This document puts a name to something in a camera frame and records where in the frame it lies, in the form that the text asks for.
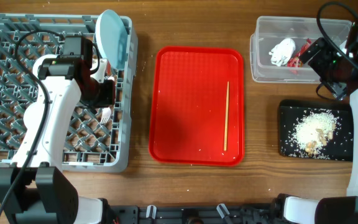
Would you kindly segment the white plastic fork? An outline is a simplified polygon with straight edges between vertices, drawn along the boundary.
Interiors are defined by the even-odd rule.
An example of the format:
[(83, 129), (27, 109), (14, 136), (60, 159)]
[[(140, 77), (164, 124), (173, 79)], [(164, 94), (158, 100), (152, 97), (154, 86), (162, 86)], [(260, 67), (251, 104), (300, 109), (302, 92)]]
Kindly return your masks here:
[(110, 117), (111, 117), (111, 108), (110, 107), (103, 108), (100, 123), (106, 124), (110, 120)]

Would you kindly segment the large light blue plate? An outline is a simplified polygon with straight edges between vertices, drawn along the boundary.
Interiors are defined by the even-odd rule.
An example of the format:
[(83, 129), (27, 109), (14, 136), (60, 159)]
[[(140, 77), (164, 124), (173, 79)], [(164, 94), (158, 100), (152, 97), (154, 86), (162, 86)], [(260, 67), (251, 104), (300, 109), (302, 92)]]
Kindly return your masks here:
[(102, 58), (107, 59), (112, 68), (124, 70), (127, 31), (123, 21), (113, 10), (105, 10), (99, 15), (95, 37)]

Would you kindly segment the red snack wrapper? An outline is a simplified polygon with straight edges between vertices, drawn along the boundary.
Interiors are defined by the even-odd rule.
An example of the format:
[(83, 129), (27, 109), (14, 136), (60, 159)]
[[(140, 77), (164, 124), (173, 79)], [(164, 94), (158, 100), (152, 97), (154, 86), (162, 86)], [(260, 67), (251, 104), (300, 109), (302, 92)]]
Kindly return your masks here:
[(303, 62), (300, 60), (301, 54), (303, 54), (311, 45), (311, 40), (307, 39), (305, 44), (301, 47), (301, 49), (295, 54), (294, 57), (292, 57), (288, 63), (288, 67), (302, 67)]

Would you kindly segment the white tissue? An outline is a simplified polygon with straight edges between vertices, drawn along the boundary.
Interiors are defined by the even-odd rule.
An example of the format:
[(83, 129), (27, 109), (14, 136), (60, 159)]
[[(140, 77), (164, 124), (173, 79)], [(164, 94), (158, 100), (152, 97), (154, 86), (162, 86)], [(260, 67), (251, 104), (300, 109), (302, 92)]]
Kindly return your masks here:
[(270, 62), (278, 67), (284, 66), (291, 59), (296, 45), (293, 39), (283, 39), (268, 53), (271, 56)]

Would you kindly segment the wooden chopstick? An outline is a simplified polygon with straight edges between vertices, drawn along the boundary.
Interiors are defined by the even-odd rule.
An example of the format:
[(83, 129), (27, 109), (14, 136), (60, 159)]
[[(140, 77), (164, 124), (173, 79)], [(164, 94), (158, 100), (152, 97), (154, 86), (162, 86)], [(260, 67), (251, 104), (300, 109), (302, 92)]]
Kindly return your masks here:
[(228, 118), (229, 118), (229, 81), (226, 86), (226, 106), (225, 106), (225, 123), (224, 123), (224, 151), (227, 151), (227, 135), (228, 135)]

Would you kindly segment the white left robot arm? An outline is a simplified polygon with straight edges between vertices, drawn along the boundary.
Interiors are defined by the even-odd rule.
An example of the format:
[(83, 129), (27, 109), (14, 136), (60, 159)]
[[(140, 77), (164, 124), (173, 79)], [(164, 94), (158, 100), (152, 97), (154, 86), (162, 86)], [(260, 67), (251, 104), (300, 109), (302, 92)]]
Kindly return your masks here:
[(63, 53), (45, 55), (29, 70), (39, 93), (25, 111), (27, 132), (10, 166), (0, 168), (0, 218), (10, 223), (118, 223), (104, 198), (86, 198), (62, 173), (63, 147), (78, 103), (89, 108), (115, 102), (112, 80), (94, 79), (96, 44), (68, 36)]

